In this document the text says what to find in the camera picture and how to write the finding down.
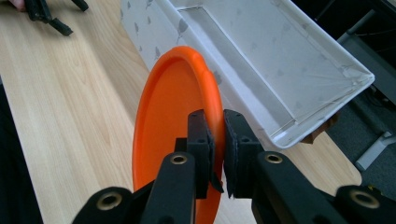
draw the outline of white cardboard box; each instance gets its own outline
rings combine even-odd
[[[292,147],[375,79],[290,0],[121,0],[121,21],[149,70],[197,49],[266,149]]]

